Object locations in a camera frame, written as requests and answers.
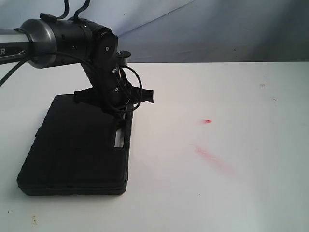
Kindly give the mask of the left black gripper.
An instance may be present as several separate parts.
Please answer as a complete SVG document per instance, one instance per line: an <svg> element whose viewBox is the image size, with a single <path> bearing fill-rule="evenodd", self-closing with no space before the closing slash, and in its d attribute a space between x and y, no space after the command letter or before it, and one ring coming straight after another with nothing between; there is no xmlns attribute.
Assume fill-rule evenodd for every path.
<svg viewBox="0 0 309 232"><path fill-rule="evenodd" d="M154 103L154 91L143 88L139 75L131 67L119 66L117 61L103 68L86 61L81 66L92 87L76 91L74 102L86 103L99 107L105 113L115 114L117 128L126 125L125 113L136 110L143 102Z"/></svg>

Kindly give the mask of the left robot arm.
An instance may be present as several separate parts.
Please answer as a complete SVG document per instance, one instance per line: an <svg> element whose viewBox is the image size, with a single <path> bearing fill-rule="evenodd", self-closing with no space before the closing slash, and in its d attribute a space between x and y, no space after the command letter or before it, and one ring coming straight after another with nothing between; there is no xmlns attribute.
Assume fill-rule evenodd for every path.
<svg viewBox="0 0 309 232"><path fill-rule="evenodd" d="M4 84L23 64L37 69L79 63L91 88L74 93L74 101L124 117L143 102L154 102L154 92L133 86L126 77L130 52L118 50L111 29L92 21L29 19L17 29L0 32L0 62L14 67L1 79Z"/></svg>

